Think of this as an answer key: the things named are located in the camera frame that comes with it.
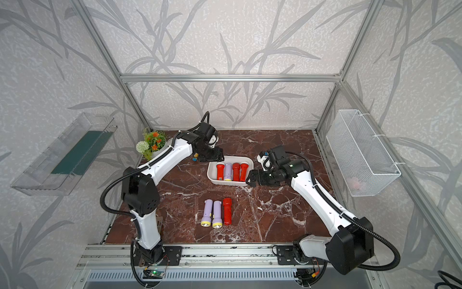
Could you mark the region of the red flashlight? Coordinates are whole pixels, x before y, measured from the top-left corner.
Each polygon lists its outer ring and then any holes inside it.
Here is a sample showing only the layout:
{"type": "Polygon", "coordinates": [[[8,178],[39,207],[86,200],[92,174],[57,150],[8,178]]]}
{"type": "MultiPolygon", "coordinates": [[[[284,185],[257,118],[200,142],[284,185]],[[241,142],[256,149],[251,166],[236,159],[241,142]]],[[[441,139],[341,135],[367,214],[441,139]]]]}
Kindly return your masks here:
{"type": "Polygon", "coordinates": [[[224,180],[224,175],[225,175],[225,165],[223,163],[218,163],[216,165],[216,169],[217,169],[216,180],[223,181],[224,180]]]}
{"type": "Polygon", "coordinates": [[[241,173],[240,173],[240,181],[241,181],[241,182],[245,182],[245,181],[246,181],[246,176],[247,176],[248,168],[249,168],[249,164],[248,164],[248,163],[243,162],[243,163],[240,164],[240,170],[241,170],[241,173]]]}
{"type": "Polygon", "coordinates": [[[226,226],[232,225],[232,199],[227,197],[223,199],[223,213],[224,213],[224,224],[226,226]]]}
{"type": "Polygon", "coordinates": [[[239,163],[233,163],[233,165],[232,165],[233,181],[235,181],[235,182],[240,181],[240,171],[241,171],[240,164],[239,163]]]}

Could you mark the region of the purple flashlight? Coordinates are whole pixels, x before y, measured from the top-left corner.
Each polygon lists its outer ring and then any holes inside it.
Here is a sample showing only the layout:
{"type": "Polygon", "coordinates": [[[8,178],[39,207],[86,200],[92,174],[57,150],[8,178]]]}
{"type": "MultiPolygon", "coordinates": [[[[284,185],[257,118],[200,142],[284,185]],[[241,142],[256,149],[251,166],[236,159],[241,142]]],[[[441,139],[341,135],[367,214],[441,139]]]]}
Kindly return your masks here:
{"type": "Polygon", "coordinates": [[[222,212],[221,212],[221,201],[214,201],[214,203],[213,203],[212,227],[216,228],[216,229],[223,227],[223,219],[222,219],[222,212]]]}
{"type": "Polygon", "coordinates": [[[232,164],[231,163],[226,163],[225,164],[224,180],[225,181],[232,181],[233,180],[232,164]]]}
{"type": "Polygon", "coordinates": [[[210,227],[212,224],[212,209],[213,209],[214,201],[211,199],[207,199],[205,201],[205,207],[203,210],[203,217],[201,220],[201,226],[203,227],[210,227]]]}

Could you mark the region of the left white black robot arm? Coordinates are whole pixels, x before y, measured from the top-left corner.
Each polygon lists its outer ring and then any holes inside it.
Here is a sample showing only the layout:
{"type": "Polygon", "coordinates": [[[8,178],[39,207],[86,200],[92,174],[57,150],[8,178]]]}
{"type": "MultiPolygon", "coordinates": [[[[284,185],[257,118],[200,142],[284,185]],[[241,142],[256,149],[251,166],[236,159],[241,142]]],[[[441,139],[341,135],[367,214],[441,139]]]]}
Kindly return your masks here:
{"type": "Polygon", "coordinates": [[[148,264],[162,261],[166,255],[157,227],[156,209],[160,204],[157,185],[177,164],[194,154],[200,162],[222,162],[223,149],[217,146],[217,130],[209,123],[210,112],[206,112],[199,124],[189,130],[177,132],[167,141],[161,153],[138,168],[128,167],[123,176],[108,185],[101,194],[100,206],[111,214],[131,218],[137,229],[133,245],[148,264]],[[121,211],[107,206],[108,192],[122,183],[121,199],[129,210],[121,211]]]}

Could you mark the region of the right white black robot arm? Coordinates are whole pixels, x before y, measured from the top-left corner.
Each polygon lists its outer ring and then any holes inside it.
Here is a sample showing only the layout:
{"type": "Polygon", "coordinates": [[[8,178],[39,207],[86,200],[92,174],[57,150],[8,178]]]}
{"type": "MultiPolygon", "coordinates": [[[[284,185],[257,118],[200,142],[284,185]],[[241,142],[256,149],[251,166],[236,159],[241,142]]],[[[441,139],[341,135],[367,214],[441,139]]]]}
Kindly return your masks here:
{"type": "Polygon", "coordinates": [[[308,235],[299,239],[294,245],[299,259],[320,258],[328,261],[342,275],[356,268],[376,272],[396,268],[401,262],[398,249],[374,232],[367,218],[357,218],[332,197],[317,181],[313,166],[305,156],[298,154],[297,159],[292,160],[291,155],[282,146],[261,152],[257,161],[262,167],[251,170],[246,183],[252,187],[289,185],[323,221],[329,237],[308,235]],[[391,250],[393,260],[390,263],[379,266],[366,264],[375,255],[375,241],[391,250]]]}

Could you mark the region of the potted orange flower plant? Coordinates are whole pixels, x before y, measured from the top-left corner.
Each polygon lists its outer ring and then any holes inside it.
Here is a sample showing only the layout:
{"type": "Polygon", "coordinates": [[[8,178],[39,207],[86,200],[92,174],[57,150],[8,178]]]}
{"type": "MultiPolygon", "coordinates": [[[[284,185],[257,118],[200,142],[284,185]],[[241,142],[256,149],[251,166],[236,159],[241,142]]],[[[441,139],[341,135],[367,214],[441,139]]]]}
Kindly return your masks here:
{"type": "Polygon", "coordinates": [[[143,140],[135,146],[146,160],[151,160],[154,153],[160,152],[167,142],[166,133],[164,131],[150,131],[148,128],[143,130],[143,140]]]}

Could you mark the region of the pink object in basket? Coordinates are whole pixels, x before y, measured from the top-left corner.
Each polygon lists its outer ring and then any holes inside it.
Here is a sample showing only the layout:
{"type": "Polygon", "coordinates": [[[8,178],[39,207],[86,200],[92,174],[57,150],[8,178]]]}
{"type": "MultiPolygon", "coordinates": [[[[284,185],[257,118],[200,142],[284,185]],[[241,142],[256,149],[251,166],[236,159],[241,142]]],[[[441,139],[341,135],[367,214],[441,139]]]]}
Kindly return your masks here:
{"type": "Polygon", "coordinates": [[[347,184],[351,191],[362,191],[363,183],[356,177],[347,178],[347,184]]]}

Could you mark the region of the green circuit board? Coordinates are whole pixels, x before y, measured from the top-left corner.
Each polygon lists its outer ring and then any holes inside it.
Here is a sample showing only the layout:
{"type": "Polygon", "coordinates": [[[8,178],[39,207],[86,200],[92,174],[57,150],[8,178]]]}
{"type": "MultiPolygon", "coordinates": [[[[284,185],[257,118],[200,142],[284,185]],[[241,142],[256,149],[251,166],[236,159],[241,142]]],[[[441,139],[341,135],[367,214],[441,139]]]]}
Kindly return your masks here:
{"type": "Polygon", "coordinates": [[[164,277],[165,271],[159,271],[156,269],[144,269],[143,275],[144,279],[162,279],[164,277]]]}

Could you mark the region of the clear plastic wall shelf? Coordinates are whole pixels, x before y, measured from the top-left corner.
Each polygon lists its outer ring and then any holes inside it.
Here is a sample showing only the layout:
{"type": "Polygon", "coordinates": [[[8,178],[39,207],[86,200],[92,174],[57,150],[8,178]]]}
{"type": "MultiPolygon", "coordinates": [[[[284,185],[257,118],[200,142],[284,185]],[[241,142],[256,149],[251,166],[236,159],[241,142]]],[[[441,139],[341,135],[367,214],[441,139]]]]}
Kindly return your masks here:
{"type": "Polygon", "coordinates": [[[113,117],[81,113],[12,183],[28,196],[67,196],[117,129],[113,117]]]}

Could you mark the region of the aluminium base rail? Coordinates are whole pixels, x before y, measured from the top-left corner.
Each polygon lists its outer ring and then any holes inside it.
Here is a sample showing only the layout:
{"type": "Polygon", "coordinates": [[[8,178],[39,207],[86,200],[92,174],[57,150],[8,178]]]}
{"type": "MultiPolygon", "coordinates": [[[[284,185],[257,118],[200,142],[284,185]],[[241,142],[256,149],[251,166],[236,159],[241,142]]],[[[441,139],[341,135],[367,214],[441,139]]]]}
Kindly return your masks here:
{"type": "MultiPolygon", "coordinates": [[[[304,268],[318,266],[321,261],[300,264],[284,256],[278,244],[271,243],[196,243],[174,244],[166,249],[167,256],[161,267],[170,269],[234,269],[234,268],[276,268],[279,262],[284,267],[304,268]]],[[[77,263],[77,269],[95,267],[101,269],[128,269],[130,245],[103,244],[88,245],[77,263]]]]}

